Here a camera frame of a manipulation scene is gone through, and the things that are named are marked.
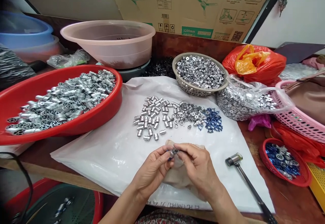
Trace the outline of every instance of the hammer head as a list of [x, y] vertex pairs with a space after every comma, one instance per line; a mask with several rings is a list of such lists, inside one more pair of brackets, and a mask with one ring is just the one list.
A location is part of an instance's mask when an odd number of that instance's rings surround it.
[[233, 156], [229, 157], [226, 159], [226, 164], [227, 166], [232, 166], [236, 162], [239, 162], [243, 159], [243, 156], [239, 153], [234, 154]]

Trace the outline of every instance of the qr code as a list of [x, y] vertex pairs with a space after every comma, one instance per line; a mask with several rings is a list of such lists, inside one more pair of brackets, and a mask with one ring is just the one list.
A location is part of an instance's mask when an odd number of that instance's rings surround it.
[[242, 31], [235, 31], [233, 37], [231, 38], [231, 41], [239, 41], [243, 33], [244, 32]]

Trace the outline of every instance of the brown handbag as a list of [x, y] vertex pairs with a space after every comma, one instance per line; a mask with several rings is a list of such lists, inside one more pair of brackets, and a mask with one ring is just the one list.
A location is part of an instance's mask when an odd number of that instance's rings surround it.
[[325, 71], [298, 79], [284, 87], [296, 107], [306, 115], [325, 125]]

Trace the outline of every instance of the black plastic bag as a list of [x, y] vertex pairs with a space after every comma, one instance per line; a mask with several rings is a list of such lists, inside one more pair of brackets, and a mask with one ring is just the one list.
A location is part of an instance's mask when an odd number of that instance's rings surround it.
[[35, 75], [12, 50], [0, 45], [0, 91]]

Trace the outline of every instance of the patterned fabric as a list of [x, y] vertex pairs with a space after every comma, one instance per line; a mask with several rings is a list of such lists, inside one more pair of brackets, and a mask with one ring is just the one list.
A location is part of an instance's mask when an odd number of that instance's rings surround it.
[[170, 210], [155, 210], [141, 217], [135, 224], [198, 224], [192, 217]]

